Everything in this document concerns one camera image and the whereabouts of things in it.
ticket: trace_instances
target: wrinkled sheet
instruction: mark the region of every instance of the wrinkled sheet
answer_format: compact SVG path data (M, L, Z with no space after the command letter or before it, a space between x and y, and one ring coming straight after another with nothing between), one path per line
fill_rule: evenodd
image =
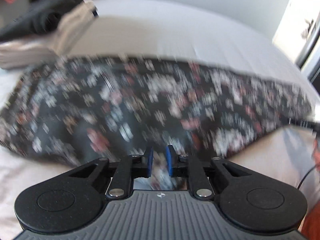
M129 54L193 59L231 66L242 72L294 82L317 110L319 95L271 42L240 23L188 6L157 0L94 0L100 18L74 46L70 55ZM15 86L21 70L0 72L0 103ZM297 186L314 165L315 135L292 127L262 138L231 160ZM20 225L14 201L27 187L69 168L37 163L0 148L0 238L14 238ZM312 172L301 186L311 208L320 199L319 174Z

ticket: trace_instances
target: black cable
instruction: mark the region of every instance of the black cable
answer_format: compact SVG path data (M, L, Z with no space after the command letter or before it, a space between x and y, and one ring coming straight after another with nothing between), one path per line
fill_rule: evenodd
M297 189L300 189L302 183L304 182L304 180L306 179L306 177L310 174L311 171L313 171L315 168L319 167L320 166L320 163L316 164L315 166L313 166L302 178L302 180L300 181Z

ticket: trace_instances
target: bed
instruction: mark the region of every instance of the bed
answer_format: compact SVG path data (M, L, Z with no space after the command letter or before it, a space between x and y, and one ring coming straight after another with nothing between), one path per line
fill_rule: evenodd
M315 112L320 97L299 69L272 43L254 30L226 17L160 0L94 0L100 18L75 44L73 55L160 56L229 66L239 72L299 84ZM0 104L22 70L0 72ZM253 143L231 160L254 171L297 186L314 165L315 135L310 130L285 127ZM11 155L0 148L0 238L14 238L20 225L14 201L27 187L69 168ZM320 199L319 174L313 171L301 186L308 210Z

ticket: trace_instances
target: floral fabric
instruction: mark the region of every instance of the floral fabric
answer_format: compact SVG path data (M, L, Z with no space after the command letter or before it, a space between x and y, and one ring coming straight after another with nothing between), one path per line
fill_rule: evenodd
M152 145L154 189L172 187L161 153L227 158L305 118L301 88L226 68L152 58L76 57L29 67L0 113L0 143L71 166L117 161Z

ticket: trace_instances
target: beige cloth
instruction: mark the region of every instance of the beige cloth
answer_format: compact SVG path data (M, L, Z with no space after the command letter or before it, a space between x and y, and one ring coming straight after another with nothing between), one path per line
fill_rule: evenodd
M84 0L62 17L55 32L1 43L0 68L23 67L67 53L93 22L94 9L92 0Z

